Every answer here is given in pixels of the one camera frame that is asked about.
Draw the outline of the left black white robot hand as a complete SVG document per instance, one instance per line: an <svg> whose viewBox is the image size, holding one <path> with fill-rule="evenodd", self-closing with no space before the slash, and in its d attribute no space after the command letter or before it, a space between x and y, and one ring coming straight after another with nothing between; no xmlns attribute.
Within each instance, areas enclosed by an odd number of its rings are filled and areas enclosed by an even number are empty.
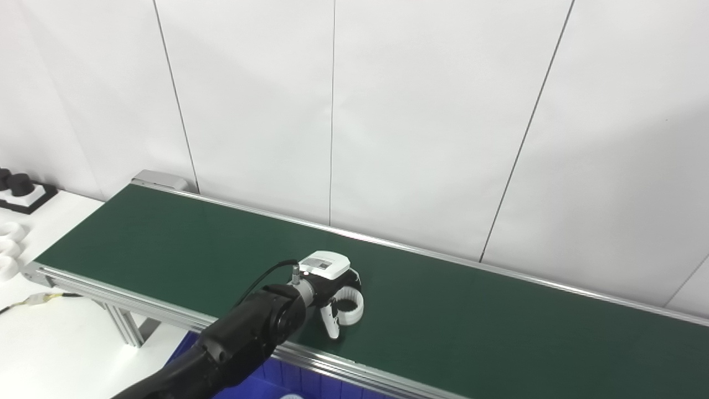
<svg viewBox="0 0 709 399"><path fill-rule="evenodd" d="M321 315L327 336L340 338L342 326L357 324L364 315L364 295L359 273L345 255L318 250L293 267L290 284L307 308Z"/></svg>

